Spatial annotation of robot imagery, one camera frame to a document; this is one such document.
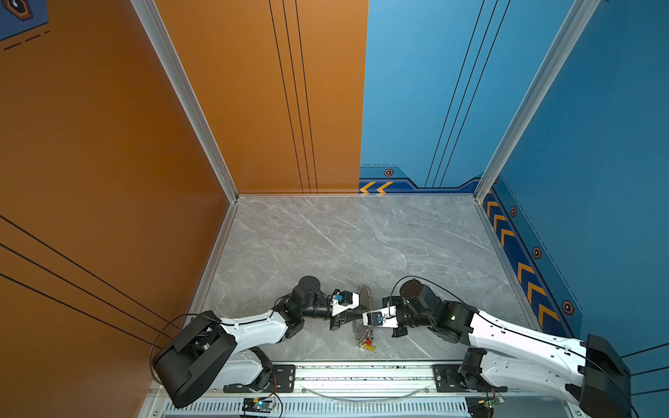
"white arm casing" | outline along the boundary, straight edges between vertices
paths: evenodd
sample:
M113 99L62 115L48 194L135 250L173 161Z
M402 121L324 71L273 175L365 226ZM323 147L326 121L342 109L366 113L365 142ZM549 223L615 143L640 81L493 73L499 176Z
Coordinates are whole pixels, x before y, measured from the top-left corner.
M221 318L221 322L223 329L235 337L237 346L209 388L248 385L262 371L260 360L249 348L281 341L288 329L286 320L280 313L269 310L264 314L245 318Z
M273 310L245 318L221 318L221 322L223 329L237 342L233 354L261 344L275 344L288 329L284 317Z
M583 384L583 375L579 373L578 368L579 366L585 366L585 359L569 352L569 350L572 350L585 356L585 347L581 346L580 340L553 336L524 328L495 318L484 311L479 311L479 314L474 315L470 326L474 329L469 334L469 341L473 347L508 354L535 364L546 370L546 373L550 371L552 375L558 375L568 383L577 386ZM516 334L516 332L531 336L539 341ZM562 348L546 344L547 342Z

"black stripe line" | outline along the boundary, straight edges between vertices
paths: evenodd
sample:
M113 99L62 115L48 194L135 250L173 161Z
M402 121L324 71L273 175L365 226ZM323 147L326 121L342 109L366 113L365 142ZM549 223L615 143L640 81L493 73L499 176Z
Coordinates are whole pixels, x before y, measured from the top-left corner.
M13 48L15 46L19 46L19 45L21 45L21 42L15 43L14 45L10 45L10 46L6 47L5 49L3 49L3 51L7 51L8 49Z
M22 33L31 31L31 30L33 30L33 29L36 29L36 28L40 27L40 26L44 26L44 25L46 25L47 23L49 23L49 22L44 22L44 23L42 23L42 24L40 24L40 25L37 25L37 26L35 26L35 27L31 27L31 28L29 28L29 29L26 29L25 31L20 31L20 32L17 32L17 33L12 33L10 36L5 36L4 38L0 39L0 41L4 41L5 39L9 39L10 37L13 37L13 36L16 36L16 35L21 35Z
M93 315L91 315L91 314L88 314L88 313L84 312L84 311L81 310L81 309L77 309L77 308L75 308L75 307L72 306L72 305L69 305L69 304L67 304L67 303L65 303L65 302L63 302L63 301L61 301L61 300L58 300L58 299L56 299L56 298L53 297L53 296L49 296L49 295L47 295L47 294L44 293L44 292L40 292L39 290L37 290L37 289L35 289L35 288L32 288L32 287L28 286L27 284L23 284L23 283L19 282L18 280L14 280L13 278L7 276L6 274L2 274L2 273L0 273L0 276L4 277L5 279L9 280L10 282L14 282L14 283L16 283L16 284L18 284L18 285L20 285L20 286L23 286L24 288L26 288L26 289L28 289L28 290L32 290L33 292L35 292L35 293L37 293L37 294L41 294L41 295L44 296L45 298L49 298L49 299L53 300L54 302L58 302L58 303L61 304L61 305L67 306L67 307L70 308L70 309L73 309L73 310L75 310L75 311L77 311L77 312L79 312L79 313L81 313L81 314L84 314L84 315L86 315L86 316L89 317L89 318L93 318L93 319L95 319L95 320L98 321L98 322L101 322L101 323L103 323L103 324L105 324L105 325L109 325L109 326L111 326L113 329L119 330L119 331L123 332L124 334L127 334L127 335L129 335L129 336L131 336L131 337L133 337L133 338L137 338L138 340L143 341L143 342L147 343L148 345L152 345L149 341L146 341L145 339L140 338L140 337L138 337L137 335L131 334L131 333L129 333L128 331L122 330L121 328L119 328L119 327L117 327L117 326L111 325L109 322L103 321L103 320L101 320L101 319L99 319L99 318L97 318L97 317L95 317L95 316L93 316Z
M270 16L272 17L272 27L274 28L274 40L276 41L276 54L279 57L279 68L281 69L281 80L284 83L284 94L286 95L286 109L288 111L288 121L290 121L290 133L293 137L293 147L295 148L295 162L297 163L297 173L300 176L300 188L302 193L304 193L304 187L302 186L302 171L300 170L300 159L297 157L297 144L295 143L295 132L292 128L292 118L290 117L290 106L288 105L288 91L286 90L286 79L284 78L284 68L281 65L281 53L279 52L279 39L276 37L276 25L274 24L274 14L272 13L272 2L267 0L267 3L270 5Z
M462 109L462 104L464 103L464 98L467 96L467 90L469 90L469 83L472 81L472 76L474 75L474 70L476 69L476 63L478 62L478 57L481 54L481 49L483 49L483 44L486 43L486 36L488 35L488 29L490 29L490 22L492 22L492 17L495 15L495 10L497 10L497 3L499 0L495 1L495 7L492 8L492 13L490 14L490 19L488 20L488 26L486 26L486 31L483 33L483 39L481 40L481 46L478 47L478 53L476 54L476 59L474 60L474 65L472 66L472 72L469 74L469 80L467 80L467 86L464 88L464 93L462 94L462 100L460 101L460 106L458 107L458 113L456 113L455 119L453 119L453 126L451 127L451 133L448 135L448 140L446 141L446 147L444 147L444 153L442 154L442 159L439 161L439 167L437 168L437 173L434 175L434 181L432 182L432 187L437 183L437 176L439 175L439 170L442 167L444 162L444 157L446 156L446 151L448 150L448 144L451 142L451 136L453 135L453 130L456 127L458 122L458 116L460 115L460 110Z
M643 352L651 351L651 350L655 350L656 348L662 348L662 347L665 347L665 346L668 346L668 345L669 345L669 342L665 342L664 344L656 345L655 347L650 347L650 348L646 348L645 350L635 351L635 352L631 352L631 353L629 353L629 354L625 354L624 356L620 356L620 358L625 358L625 357L633 356L633 355L635 355L635 354L641 354L641 353L643 353Z
M657 369L652 369L652 370L646 370L644 372L639 372L639 373L632 373L631 376L644 375L646 373L659 372L661 370L666 370L666 369L669 369L669 366L659 367Z
M288 37L288 53L290 54L290 69L293 72L293 86L295 87L295 102L297 103L297 117L300 121L300 134L302 135L302 151L304 152L304 166L306 167L306 182L309 185L309 193L311 193L311 178L309 177L309 164L306 162L306 145L304 144L304 130L302 129L302 113L300 112L300 96L297 94L297 81L295 81L295 66L292 61L292 48L290 47L290 34L288 33L288 18L286 16L286 2L281 0L284 6L284 21L286 22L286 37Z
M645 395L646 393L657 393L657 392L666 392L666 391L669 391L669 387L666 387L666 388L664 388L664 389L657 389L657 390L655 390L655 391L646 391L646 392L632 393L630 396L634 396L634 395Z
M132 300L134 303L138 304L138 305L141 306L142 308L148 310L149 312L151 312L152 314L154 314L154 315L157 316L158 318L164 320L165 322L168 322L168 320L166 320L166 319L163 318L162 316L158 315L156 312L153 312L151 309L149 309L149 308L147 308L146 306L142 305L141 303L137 302L135 299L131 298L131 297L128 296L127 294L121 292L119 289L115 288L114 286L112 286L112 285L109 284L108 282L105 282L103 279L101 279L101 278L98 277L97 275L93 274L90 270L87 270L86 268L84 268L84 267L81 266L80 264L76 263L73 259L69 258L68 256L66 256L66 255L63 254L62 252L60 252L60 251L58 251L57 249L53 248L52 246L50 246L50 245L47 244L46 242L42 241L41 239L37 238L36 236L34 236L34 235L31 234L30 232L26 231L25 229L21 228L20 226L18 226L18 225L15 224L14 222L10 221L10 220L7 219L6 217L0 215L0 219L4 220L5 222L7 222L7 223L9 223L10 225L12 225L14 228L16 228L16 229L18 229L19 231L23 232L24 234L28 235L30 238L32 238L32 239L34 239L35 241L39 242L40 244L44 245L44 246L47 247L48 249L52 250L54 253L60 255L60 256L63 257L64 259L68 260L70 263L72 263L72 264L74 264L75 266L79 267L81 270L84 270L86 273L88 273L88 274L90 274L91 276L95 277L96 279L100 280L102 283L106 284L106 285L109 286L110 288L116 290L118 293L122 294L122 295L125 296L126 298ZM179 329L178 326L176 326L176 325L173 325L173 326L174 326L177 330L180 330L180 331L181 331L181 329Z
M86 294L88 294L88 295L93 296L95 299L101 301L102 303L111 306L112 308L118 310L119 312L122 312L123 314L126 314L127 316L130 316L132 319L141 322L142 324L148 326L148 327L151 328L152 330L157 331L157 332L161 332L158 328L155 328L155 327L153 327L153 326L147 324L146 322L142 321L141 319L138 319L138 318L134 317L133 315L129 314L128 312L125 312L123 309L117 308L116 306L112 305L111 303L107 302L106 300L104 300L104 299L102 299L102 298L99 298L98 296L96 296L96 295L94 295L93 293L87 291L86 289L83 289L83 288L77 286L76 284L72 283L71 281L65 279L64 277L59 276L58 274L56 274L56 273L54 273L53 271L47 269L47 268L44 267L43 265L41 265L41 264L39 264L39 263L37 263L37 262L35 262L35 261L29 259L28 257L26 257L25 255L19 253L18 251L15 251L15 250L13 250L13 249L7 247L5 244L0 243L0 247L6 249L7 251L10 251L10 252L14 253L15 255L18 255L19 257L23 258L25 261L27 261L27 262L29 262L29 263L31 263L31 264L33 264L33 265L35 265L35 266L41 268L41 269L44 270L45 272L47 272L47 273L51 274L52 276L55 276L55 277L57 277L57 278L63 280L65 283L68 283L68 284L74 286L75 288L81 290L82 292L84 292L84 293L86 293ZM168 337L168 338L170 338L170 339L174 338L174 337L169 336L169 335L167 335L167 334L165 334L165 333L163 333L163 332L161 332L161 334L163 334L164 336L166 336L166 337Z
M481 8L478 10L478 16L476 17L476 23L474 24L474 30L472 30L472 37L469 38L469 45L467 45L467 52L464 54L464 59L462 60L462 67L460 67L460 74L458 74L458 81L456 82L456 87L453 89L453 96L451 96L451 102L448 105L448 111L446 112L446 117L444 118L444 125L442 126L442 133L439 134L439 140L437 141L437 147L434 148L434 156L432 157L432 163L429 165L429 171L427 172L427 178L425 179L425 187L427 187L427 182L429 181L429 175L432 173L432 166L434 161L437 159L437 151L439 151L439 144L442 143L442 136L444 135L444 128L446 127L446 121L448 120L448 115L451 112L451 106L453 106L453 99L456 97L456 92L458 91L458 84L460 84L460 77L462 77L462 70L464 70L464 63L467 62L467 56L469 55L469 48L472 46L472 41L474 40L474 34L476 33L476 27L478 26L478 20L481 18L481 11L483 11L483 5L486 3L486 0L481 2Z
M492 48L495 46L495 41L497 40L497 35L500 33L500 29L502 29L502 23L504 23L504 18L506 17L506 11L508 10L508 6L511 4L511 0L506 4L506 9L504 10L504 15L502 15L502 20L500 21L500 25L497 28L497 33L495 33L495 38L492 40L492 45L490 46L490 51L488 51L488 57L486 58L486 63L483 65L483 70L481 70L481 75L478 78L478 82L476 83L476 88L474 89L474 94L472 95L472 101L469 102L469 107L467 108L467 113L464 115L464 119L462 121L462 125L460 125L460 131L458 132L458 136L456 137L456 143L453 144L453 149L451 150L451 156L448 157L448 164L446 164L446 168L444 169L444 174L442 175L442 180L439 182L439 187L442 186L442 183L444 182L444 177L446 177L446 171L448 171L448 166L451 165L451 159L453 159L453 154L456 151L456 146L458 146L458 141L460 139L460 134L462 133L462 129L464 127L464 123L467 122L467 116L469 116L469 109L472 108L472 103L474 103L474 98L476 97L476 92L478 91L478 85L481 83L481 79L483 78L483 73L486 71L486 66L488 65L488 60L490 59L490 54L492 54Z
M302 75L304 76L304 96L306 97L306 116L309 121L309 138L311 138L311 158L314 161L314 179L316 180L316 193L318 193L318 175L316 174L316 151L314 150L314 135L311 132L311 113L309 112L309 94L306 91L306 71L304 71L304 52L302 51L302 33L300 32L300 14L297 11L297 0L295 0L295 16L297 16L297 34L300 38L300 56L302 57Z

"orange wall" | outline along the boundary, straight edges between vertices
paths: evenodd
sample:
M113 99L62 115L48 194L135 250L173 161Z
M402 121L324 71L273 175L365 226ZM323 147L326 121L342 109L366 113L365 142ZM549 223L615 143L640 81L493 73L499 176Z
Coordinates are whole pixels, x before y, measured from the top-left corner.
M130 1L48 7L50 23L0 42L0 215L171 319L188 309L227 200ZM0 243L165 324L2 219ZM2 247L0 274L156 335ZM3 277L0 316L0 415L136 415L147 343Z
M356 193L367 1L157 5L240 193Z

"metal edge trim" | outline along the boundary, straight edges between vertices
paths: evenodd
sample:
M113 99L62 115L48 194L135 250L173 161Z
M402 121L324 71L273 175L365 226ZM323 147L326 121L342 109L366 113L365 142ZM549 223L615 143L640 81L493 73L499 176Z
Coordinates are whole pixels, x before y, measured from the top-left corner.
M471 193L242 193L240 197L390 197L471 196Z
M481 218L481 221L485 224L486 232L488 233L488 237L492 241L492 247L494 248L495 253L497 254L497 258L499 258L500 263L502 263L502 268L506 273L506 278L509 284L511 285L513 292L516 294L518 303L520 303L520 309L522 310L522 313L525 315L525 318L527 318L529 328L535 331L543 332L541 330L541 326L539 325L539 321L537 320L534 311L532 311L532 306L530 306L530 302L525 297L525 293L523 292L520 283L518 282L518 278L516 277L516 274L513 271L513 268L511 267L511 263L509 263L508 258L506 258L506 254L504 253L502 244L497 239L497 235L495 235L494 233L492 225L490 224L490 220L487 218L486 213L483 211L483 206L481 206L480 203L476 202L474 202L474 204L476 206L476 212L478 213L478 216Z
M200 141L202 149L207 155L216 178L221 184L227 199L231 203L235 202L239 196L237 187L232 180L230 171L225 165L221 150L216 143L216 139L214 139L202 107L200 107L200 103L197 101L195 91L188 80L186 71L181 64L177 50L167 32L156 3L153 0L130 1L153 45L153 49L156 51L163 65L163 69L165 69L170 83L172 83L172 87L179 98L184 112L188 116L188 120L191 122L191 126L197 135L197 139Z
M555 81L557 74L562 69L562 65L567 61L567 57L569 57L576 41L581 37L585 26L595 13L599 2L600 0L575 0L572 4L565 21L560 26L560 30L546 53L541 66L539 66L532 84L527 89L525 97L522 99L516 114L513 116L476 186L474 198L477 202L481 203L485 199L488 190L501 173L504 164L506 164L553 81Z
M218 236L216 237L216 241L214 242L213 248L211 249L211 254L209 254L209 259L207 260L205 271L202 273L200 283L197 285L197 290L195 291L195 295L188 312L199 313L202 311L209 287L211 286L211 282L213 281L213 277L216 273L216 266L218 265L218 261L221 259L221 255L223 254L225 241L227 240L230 229L232 228L232 222L236 213L237 204L230 203L230 206L227 208L225 218L223 219L223 223L221 224L221 229L219 229Z

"ventilation grille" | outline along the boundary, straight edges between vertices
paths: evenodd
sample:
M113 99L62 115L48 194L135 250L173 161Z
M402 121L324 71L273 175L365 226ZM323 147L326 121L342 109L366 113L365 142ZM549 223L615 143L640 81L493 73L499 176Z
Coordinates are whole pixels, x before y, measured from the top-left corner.
M283 400L284 413L282 418L291 417L393 417L393 416L469 416L464 398L449 397L440 399L426 399L402 401L398 403L346 403L327 401L324 399L299 398ZM167 402L163 410L165 415L179 416L239 416L242 401L196 401L186 408L177 409L172 402ZM277 417L278 407L270 416Z
M238 412L241 410L242 402L238 401L195 401L192 404L188 405L185 408L175 408L172 402L167 402L165 405L165 412L176 412L189 413L189 412L230 412L239 415Z

